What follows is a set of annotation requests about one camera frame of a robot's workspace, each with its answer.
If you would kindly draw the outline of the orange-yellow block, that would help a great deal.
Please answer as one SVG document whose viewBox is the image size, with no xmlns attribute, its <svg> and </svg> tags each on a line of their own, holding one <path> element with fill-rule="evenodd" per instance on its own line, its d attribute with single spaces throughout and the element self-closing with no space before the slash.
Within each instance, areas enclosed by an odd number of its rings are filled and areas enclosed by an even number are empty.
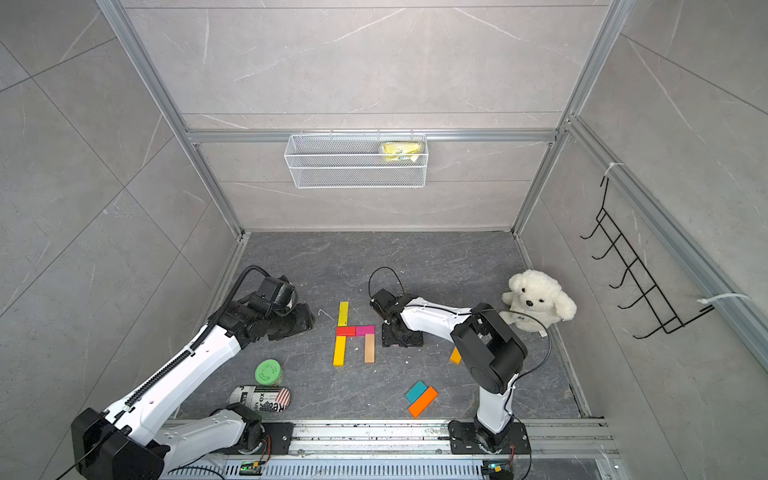
<svg viewBox="0 0 768 480">
<path fill-rule="evenodd" d="M 462 357 L 457 348 L 453 349 L 452 354 L 450 356 L 450 361 L 456 365 L 459 365 L 461 363 Z"/>
</svg>

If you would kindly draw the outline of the magenta block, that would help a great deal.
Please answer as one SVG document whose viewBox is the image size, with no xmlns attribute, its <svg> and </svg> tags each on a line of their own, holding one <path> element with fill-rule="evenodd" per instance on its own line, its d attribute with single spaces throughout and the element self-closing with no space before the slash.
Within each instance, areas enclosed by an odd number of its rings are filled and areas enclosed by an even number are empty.
<svg viewBox="0 0 768 480">
<path fill-rule="evenodd" d="M 355 328 L 355 335 L 356 336 L 366 336 L 366 335 L 374 335 L 374 334 L 375 334 L 375 326 L 374 325 L 357 326 Z"/>
</svg>

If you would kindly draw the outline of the tan wooden block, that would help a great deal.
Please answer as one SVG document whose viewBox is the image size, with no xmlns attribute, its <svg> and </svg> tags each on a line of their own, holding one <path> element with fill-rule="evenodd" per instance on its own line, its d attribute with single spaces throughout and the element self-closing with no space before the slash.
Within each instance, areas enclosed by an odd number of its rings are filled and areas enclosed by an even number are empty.
<svg viewBox="0 0 768 480">
<path fill-rule="evenodd" d="M 374 334 L 366 334 L 364 346 L 364 361 L 366 364 L 375 362 L 376 337 Z"/>
</svg>

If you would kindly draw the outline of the teal block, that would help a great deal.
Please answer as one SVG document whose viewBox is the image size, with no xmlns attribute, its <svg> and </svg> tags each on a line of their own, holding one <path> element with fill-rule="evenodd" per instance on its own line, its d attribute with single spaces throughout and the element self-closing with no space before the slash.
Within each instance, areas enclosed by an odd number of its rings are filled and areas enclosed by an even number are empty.
<svg viewBox="0 0 768 480">
<path fill-rule="evenodd" d="M 405 397 L 410 404 L 415 403 L 427 391 L 428 387 L 421 381 L 417 381 L 406 393 Z"/>
</svg>

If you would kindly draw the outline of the red block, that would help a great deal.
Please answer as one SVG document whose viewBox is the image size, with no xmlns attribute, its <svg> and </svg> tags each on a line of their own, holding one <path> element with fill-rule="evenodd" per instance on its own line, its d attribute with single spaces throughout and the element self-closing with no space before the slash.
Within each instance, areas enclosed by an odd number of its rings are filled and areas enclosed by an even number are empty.
<svg viewBox="0 0 768 480">
<path fill-rule="evenodd" d="M 338 326 L 336 328 L 336 335 L 339 337 L 355 337 L 357 330 L 354 326 Z"/>
</svg>

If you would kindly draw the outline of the orange block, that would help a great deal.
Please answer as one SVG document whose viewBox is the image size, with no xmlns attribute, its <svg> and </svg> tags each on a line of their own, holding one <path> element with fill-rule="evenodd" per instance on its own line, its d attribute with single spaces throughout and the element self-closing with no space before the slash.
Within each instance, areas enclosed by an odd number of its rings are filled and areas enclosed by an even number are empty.
<svg viewBox="0 0 768 480">
<path fill-rule="evenodd" d="M 416 399 L 408 408 L 409 413 L 414 419 L 417 419 L 426 408 L 438 397 L 438 392 L 433 387 L 428 387 L 418 399 Z"/>
</svg>

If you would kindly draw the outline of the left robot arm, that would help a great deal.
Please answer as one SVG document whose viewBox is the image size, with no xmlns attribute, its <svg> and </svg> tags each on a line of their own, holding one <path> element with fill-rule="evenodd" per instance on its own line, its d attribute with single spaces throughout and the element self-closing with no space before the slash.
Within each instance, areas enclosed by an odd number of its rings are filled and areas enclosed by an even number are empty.
<svg viewBox="0 0 768 480">
<path fill-rule="evenodd" d="M 102 411 L 87 408 L 71 424 L 73 470 L 86 479 L 159 479 L 212 452 L 271 456 L 274 439 L 262 416 L 241 402 L 165 428 L 177 408 L 212 373 L 248 345 L 312 329 L 315 318 L 284 277 L 263 275 L 259 288 L 235 297 L 257 265 L 246 267 L 196 336 L 145 382 Z"/>
</svg>

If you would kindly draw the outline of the yellow block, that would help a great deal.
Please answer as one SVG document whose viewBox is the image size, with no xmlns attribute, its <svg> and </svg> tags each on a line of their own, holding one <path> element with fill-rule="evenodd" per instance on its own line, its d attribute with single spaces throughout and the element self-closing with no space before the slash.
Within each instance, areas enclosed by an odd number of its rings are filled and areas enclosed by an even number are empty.
<svg viewBox="0 0 768 480">
<path fill-rule="evenodd" d="M 348 325 L 348 315 L 349 315 L 349 302 L 348 301 L 342 301 L 339 305 L 339 315 L 338 315 L 338 327 L 346 327 Z"/>
<path fill-rule="evenodd" d="M 334 354 L 333 354 L 333 361 L 332 361 L 332 365 L 334 367 L 342 367 L 345 364 L 346 344 L 347 344 L 346 336 L 337 336 L 335 338 Z"/>
</svg>

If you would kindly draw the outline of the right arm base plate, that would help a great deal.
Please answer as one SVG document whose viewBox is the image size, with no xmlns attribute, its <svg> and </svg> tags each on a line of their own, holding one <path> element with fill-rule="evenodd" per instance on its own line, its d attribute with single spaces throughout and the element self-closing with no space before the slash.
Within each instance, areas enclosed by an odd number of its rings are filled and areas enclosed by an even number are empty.
<svg viewBox="0 0 768 480">
<path fill-rule="evenodd" d="M 454 455 L 528 455 L 531 445 L 523 423 L 510 421 L 500 433 L 493 433 L 478 421 L 452 420 L 447 424 L 451 453 Z"/>
</svg>

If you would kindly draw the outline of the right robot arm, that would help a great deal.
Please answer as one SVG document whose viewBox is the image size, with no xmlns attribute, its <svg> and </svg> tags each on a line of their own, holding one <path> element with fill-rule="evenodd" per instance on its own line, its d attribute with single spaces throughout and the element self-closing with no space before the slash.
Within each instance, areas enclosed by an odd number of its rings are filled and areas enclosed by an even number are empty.
<svg viewBox="0 0 768 480">
<path fill-rule="evenodd" d="M 465 368 L 479 387 L 479 404 L 471 421 L 447 424 L 454 455 L 530 454 L 532 447 L 522 420 L 512 412 L 516 383 L 541 369 L 552 347 L 534 367 L 523 369 L 528 350 L 521 338 L 487 303 L 456 308 L 429 302 L 404 289 L 395 295 L 372 290 L 369 304 L 382 318 L 382 345 L 421 347 L 430 334 L 453 343 Z"/>
</svg>

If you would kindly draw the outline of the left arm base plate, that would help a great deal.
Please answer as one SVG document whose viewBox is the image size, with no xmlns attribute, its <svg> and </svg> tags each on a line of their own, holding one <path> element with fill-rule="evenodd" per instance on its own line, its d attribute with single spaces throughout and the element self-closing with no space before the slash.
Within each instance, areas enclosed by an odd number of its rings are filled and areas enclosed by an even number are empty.
<svg viewBox="0 0 768 480">
<path fill-rule="evenodd" d="M 292 422 L 262 423 L 257 437 L 258 443 L 252 453 L 267 456 L 267 446 L 270 446 L 272 456 L 287 455 L 292 443 L 294 427 L 295 424 Z"/>
</svg>

